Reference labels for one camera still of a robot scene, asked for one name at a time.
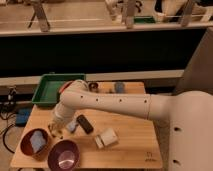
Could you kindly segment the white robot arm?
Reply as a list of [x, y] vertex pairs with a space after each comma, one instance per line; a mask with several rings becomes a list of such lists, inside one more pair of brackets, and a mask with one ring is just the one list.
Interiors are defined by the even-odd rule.
[[147, 120], [168, 119], [169, 171], [213, 171], [213, 95], [187, 91], [176, 96], [109, 94], [89, 90], [77, 79], [66, 86], [53, 109], [49, 130], [57, 135], [76, 111], [94, 109]]

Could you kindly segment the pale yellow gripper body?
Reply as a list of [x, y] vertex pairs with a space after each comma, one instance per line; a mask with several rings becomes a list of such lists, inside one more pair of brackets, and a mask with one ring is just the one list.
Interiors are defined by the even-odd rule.
[[53, 138], [59, 138], [62, 139], [63, 138], [63, 131], [62, 129], [65, 127], [65, 124], [62, 122], [55, 122], [52, 121], [49, 125], [48, 125], [48, 130], [51, 134], [51, 136]]

